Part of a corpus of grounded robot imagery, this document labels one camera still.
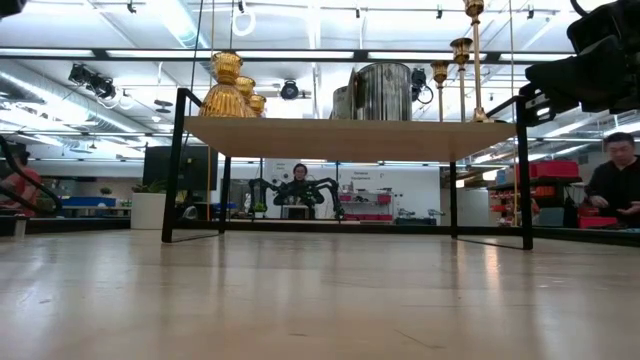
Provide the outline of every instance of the wooden floor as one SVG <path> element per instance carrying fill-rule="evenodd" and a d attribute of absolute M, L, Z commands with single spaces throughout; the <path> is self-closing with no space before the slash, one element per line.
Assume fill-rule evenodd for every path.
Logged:
<path fill-rule="evenodd" d="M 158 232 L 0 243 L 0 359 L 638 359 L 640 249 Z"/>

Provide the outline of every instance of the black shirt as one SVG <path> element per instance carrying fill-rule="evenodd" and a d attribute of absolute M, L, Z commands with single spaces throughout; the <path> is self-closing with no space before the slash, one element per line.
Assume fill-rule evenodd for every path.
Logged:
<path fill-rule="evenodd" d="M 609 161 L 596 168 L 587 186 L 587 195 L 602 196 L 609 207 L 600 209 L 602 216 L 615 216 L 632 227 L 640 227 L 640 214 L 625 216 L 618 209 L 628 209 L 632 201 L 640 201 L 640 158 L 620 170 Z"/>

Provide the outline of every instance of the white planter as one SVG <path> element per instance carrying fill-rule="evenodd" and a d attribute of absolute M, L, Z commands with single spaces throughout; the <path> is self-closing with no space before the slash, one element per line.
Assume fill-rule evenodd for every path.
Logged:
<path fill-rule="evenodd" d="M 131 229 L 161 230 L 166 194 L 134 193 L 131 204 Z"/>

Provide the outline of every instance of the person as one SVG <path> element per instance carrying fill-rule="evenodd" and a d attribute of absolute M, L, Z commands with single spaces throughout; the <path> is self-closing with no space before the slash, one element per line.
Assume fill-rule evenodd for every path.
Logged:
<path fill-rule="evenodd" d="M 286 196 L 284 194 L 278 194 L 273 203 L 278 206 L 282 205 L 297 205 L 303 204 L 309 208 L 309 219 L 315 219 L 315 204 L 322 204 L 324 202 L 324 196 L 317 192 L 313 199 L 308 199 L 302 196 L 302 192 L 306 191 L 307 174 L 309 170 L 304 164 L 296 164 L 293 167 L 293 180 L 287 185 L 290 190 L 290 194 L 298 194 L 297 196 Z"/>
<path fill-rule="evenodd" d="M 40 178 L 40 175 L 38 175 L 38 173 L 32 168 L 27 167 L 27 164 L 29 163 L 30 155 L 31 154 L 27 151 L 21 151 L 19 153 L 14 154 L 13 158 L 16 162 L 16 165 L 18 165 L 18 168 L 22 170 L 22 172 L 25 175 L 35 180 L 36 182 L 40 183 L 42 180 Z M 7 178 L 2 180 L 2 182 L 0 182 L 0 186 L 2 186 L 3 188 L 9 191 L 13 191 L 23 199 L 30 202 L 31 204 L 33 205 L 36 204 L 36 199 L 38 198 L 38 189 L 22 176 L 15 173 L 11 174 L 7 176 Z M 33 217 L 36 215 L 33 210 L 24 208 L 20 203 L 17 203 L 13 200 L 0 202 L 0 209 L 19 210 L 20 213 L 29 217 Z"/>
<path fill-rule="evenodd" d="M 598 166 L 586 188 L 591 205 L 601 216 L 617 217 L 629 227 L 640 227 L 640 161 L 633 136 L 615 133 L 604 139 L 610 161 Z"/>

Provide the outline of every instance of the gold vase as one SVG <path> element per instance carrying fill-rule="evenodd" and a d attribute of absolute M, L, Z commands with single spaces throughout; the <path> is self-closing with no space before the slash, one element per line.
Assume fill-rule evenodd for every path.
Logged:
<path fill-rule="evenodd" d="M 248 117 L 245 101 L 235 87 L 240 75 L 242 59 L 232 53 L 216 53 L 212 58 L 213 71 L 218 84 L 209 90 L 198 115 L 207 117 Z"/>
<path fill-rule="evenodd" d="M 239 76 L 236 79 L 236 88 L 238 88 L 238 91 L 240 91 L 240 94 L 242 94 L 242 98 L 244 99 L 244 108 L 248 114 L 247 117 L 256 117 L 255 112 L 251 109 L 249 104 L 249 100 L 251 99 L 253 88 L 255 86 L 256 82 L 250 77 Z"/>
<path fill-rule="evenodd" d="M 487 117 L 482 107 L 482 83 L 480 82 L 480 14 L 484 11 L 484 0 L 463 0 L 464 11 L 471 18 L 473 26 L 474 70 L 476 80 L 476 109 L 473 112 L 474 122 L 493 122 Z"/>
<path fill-rule="evenodd" d="M 262 95 L 253 94 L 251 98 L 249 98 L 249 106 L 256 114 L 256 117 L 262 117 L 262 113 L 264 112 L 264 104 L 267 102 L 267 98 Z"/>
<path fill-rule="evenodd" d="M 447 80 L 447 72 L 449 69 L 449 62 L 444 60 L 438 60 L 431 63 L 431 68 L 433 68 L 433 81 L 436 82 L 438 87 L 438 110 L 439 110 L 439 120 L 440 122 L 444 121 L 444 104 L 442 101 L 442 88 L 444 87 L 442 84 L 445 80 Z"/>
<path fill-rule="evenodd" d="M 460 79 L 460 121 L 465 122 L 467 119 L 466 110 L 466 94 L 464 90 L 464 77 L 466 75 L 465 66 L 471 57 L 471 45 L 473 40 L 469 38 L 459 38 L 453 40 L 450 44 L 453 49 L 453 62 L 458 64 L 458 78 Z"/>

